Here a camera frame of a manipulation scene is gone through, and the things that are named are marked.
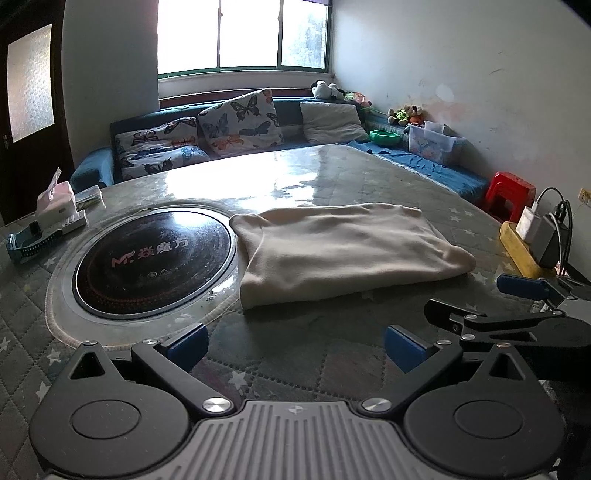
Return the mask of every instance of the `electrical outlet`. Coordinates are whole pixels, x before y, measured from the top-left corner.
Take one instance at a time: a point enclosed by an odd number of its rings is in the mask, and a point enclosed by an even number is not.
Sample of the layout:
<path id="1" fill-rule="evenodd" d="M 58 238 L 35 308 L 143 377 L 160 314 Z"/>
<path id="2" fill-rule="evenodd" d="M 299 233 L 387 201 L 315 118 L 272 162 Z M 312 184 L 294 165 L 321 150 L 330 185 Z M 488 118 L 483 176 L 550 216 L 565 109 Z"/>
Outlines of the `electrical outlet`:
<path id="1" fill-rule="evenodd" d="M 579 200 L 585 205 L 588 205 L 589 200 L 591 200 L 591 190 L 581 189 L 579 192 Z"/>

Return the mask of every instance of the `tissue box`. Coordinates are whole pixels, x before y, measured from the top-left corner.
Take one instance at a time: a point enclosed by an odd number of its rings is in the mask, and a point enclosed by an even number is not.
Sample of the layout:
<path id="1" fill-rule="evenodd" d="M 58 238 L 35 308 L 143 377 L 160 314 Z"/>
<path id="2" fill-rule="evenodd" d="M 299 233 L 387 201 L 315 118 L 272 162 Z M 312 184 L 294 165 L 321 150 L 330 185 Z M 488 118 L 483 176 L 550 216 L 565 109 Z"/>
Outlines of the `tissue box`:
<path id="1" fill-rule="evenodd" d="M 37 197 L 35 220 L 41 230 L 61 222 L 77 212 L 76 198 L 69 181 L 57 182 L 61 175 L 58 168 L 46 191 Z"/>

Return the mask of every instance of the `window frame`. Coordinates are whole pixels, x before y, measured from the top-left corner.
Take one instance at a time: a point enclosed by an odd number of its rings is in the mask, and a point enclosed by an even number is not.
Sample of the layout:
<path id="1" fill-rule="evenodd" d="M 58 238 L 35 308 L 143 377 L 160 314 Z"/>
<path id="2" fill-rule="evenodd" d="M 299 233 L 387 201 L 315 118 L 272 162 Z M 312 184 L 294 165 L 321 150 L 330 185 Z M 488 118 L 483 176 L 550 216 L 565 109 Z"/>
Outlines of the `window frame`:
<path id="1" fill-rule="evenodd" d="M 249 66 L 249 67 L 220 67 L 220 25 L 222 22 L 222 0 L 217 2 L 217 67 L 210 69 L 195 69 L 195 70 L 182 70 L 180 72 L 171 73 L 159 73 L 158 80 L 180 77 L 183 75 L 194 75 L 199 73 L 217 73 L 217 72 L 235 72 L 235 71 L 248 71 L 248 70 L 266 70 L 269 72 L 315 72 L 315 73 L 328 73 L 330 66 L 330 53 L 331 53 L 331 42 L 332 42 L 332 18 L 333 18 L 333 6 L 326 5 L 326 51 L 324 52 L 324 68 L 316 69 L 313 67 L 294 67 L 282 65 L 282 54 L 283 54 L 283 6 L 284 0 L 279 0 L 279 32 L 277 35 L 277 64 L 273 67 L 267 66 Z"/>

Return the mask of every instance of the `black glass cooktop surface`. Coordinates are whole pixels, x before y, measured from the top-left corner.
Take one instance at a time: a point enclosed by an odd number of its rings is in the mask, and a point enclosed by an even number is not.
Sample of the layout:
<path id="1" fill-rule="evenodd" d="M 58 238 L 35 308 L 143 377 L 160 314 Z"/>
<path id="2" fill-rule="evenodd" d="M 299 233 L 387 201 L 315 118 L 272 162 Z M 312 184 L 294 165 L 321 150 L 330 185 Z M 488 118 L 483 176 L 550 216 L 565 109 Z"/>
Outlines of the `black glass cooktop surface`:
<path id="1" fill-rule="evenodd" d="M 111 319 L 170 310 L 209 288 L 228 267 L 235 243 L 225 217 L 166 210 L 117 226 L 83 257 L 73 279 L 78 303 Z"/>

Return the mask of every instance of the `green bowl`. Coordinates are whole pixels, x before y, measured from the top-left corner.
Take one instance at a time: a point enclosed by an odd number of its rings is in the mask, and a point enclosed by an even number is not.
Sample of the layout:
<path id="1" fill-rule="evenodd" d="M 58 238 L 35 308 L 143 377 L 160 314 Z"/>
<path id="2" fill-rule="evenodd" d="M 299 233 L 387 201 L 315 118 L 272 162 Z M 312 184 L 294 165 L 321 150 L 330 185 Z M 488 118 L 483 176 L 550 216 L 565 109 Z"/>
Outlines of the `green bowl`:
<path id="1" fill-rule="evenodd" d="M 369 133 L 369 137 L 372 142 L 378 144 L 380 147 L 395 147 L 402 140 L 402 135 L 386 130 L 372 130 Z"/>

